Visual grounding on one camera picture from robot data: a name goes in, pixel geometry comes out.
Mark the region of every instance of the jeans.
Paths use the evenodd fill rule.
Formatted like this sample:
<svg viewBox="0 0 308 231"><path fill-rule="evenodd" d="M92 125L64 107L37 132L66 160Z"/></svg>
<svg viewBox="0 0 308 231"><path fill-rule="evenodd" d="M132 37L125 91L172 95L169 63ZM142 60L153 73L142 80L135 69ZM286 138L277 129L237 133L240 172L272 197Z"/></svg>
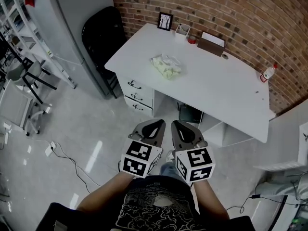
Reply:
<svg viewBox="0 0 308 231"><path fill-rule="evenodd" d="M165 163L160 168L159 175L169 176L177 180L181 180L186 184L186 181L179 175L177 169L175 168L175 163Z"/></svg>

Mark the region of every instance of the pen holder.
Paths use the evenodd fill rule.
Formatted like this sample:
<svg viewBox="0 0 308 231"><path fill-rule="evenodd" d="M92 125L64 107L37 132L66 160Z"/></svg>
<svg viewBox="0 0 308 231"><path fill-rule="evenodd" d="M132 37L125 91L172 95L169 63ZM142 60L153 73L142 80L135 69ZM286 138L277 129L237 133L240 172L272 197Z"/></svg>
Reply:
<svg viewBox="0 0 308 231"><path fill-rule="evenodd" d="M175 30L175 41L177 43L184 43L187 40L187 36L191 27L186 24L179 24Z"/></svg>

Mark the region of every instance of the cardboard box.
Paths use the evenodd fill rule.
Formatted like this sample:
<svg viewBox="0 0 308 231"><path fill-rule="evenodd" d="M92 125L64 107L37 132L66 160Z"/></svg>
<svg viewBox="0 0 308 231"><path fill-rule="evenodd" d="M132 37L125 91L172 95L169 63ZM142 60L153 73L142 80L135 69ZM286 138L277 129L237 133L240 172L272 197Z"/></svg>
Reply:
<svg viewBox="0 0 308 231"><path fill-rule="evenodd" d="M197 47L220 57L225 50L225 46L226 42L223 39L203 32Z"/></svg>

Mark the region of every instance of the refrigerator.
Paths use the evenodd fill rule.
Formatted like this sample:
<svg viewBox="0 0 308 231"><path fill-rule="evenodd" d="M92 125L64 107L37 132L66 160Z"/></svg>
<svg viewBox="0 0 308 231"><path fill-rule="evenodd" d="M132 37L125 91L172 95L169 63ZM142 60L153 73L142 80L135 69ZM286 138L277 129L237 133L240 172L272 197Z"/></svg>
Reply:
<svg viewBox="0 0 308 231"><path fill-rule="evenodd" d="M81 32L85 22L101 9L113 6L113 0L34 2L34 7L26 5L26 9L53 53L53 60L72 78L77 89L95 98L104 99L108 89L82 43Z"/></svg>

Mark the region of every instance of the white bottle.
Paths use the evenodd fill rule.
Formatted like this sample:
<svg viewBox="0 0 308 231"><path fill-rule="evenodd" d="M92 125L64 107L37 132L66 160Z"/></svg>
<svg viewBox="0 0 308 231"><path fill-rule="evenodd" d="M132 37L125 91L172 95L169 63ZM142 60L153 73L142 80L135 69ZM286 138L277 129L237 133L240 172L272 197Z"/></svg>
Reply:
<svg viewBox="0 0 308 231"><path fill-rule="evenodd" d="M274 64L273 67L268 67L263 74L260 75L261 81L266 82L269 78L271 78L275 74L276 68L278 68L277 64Z"/></svg>

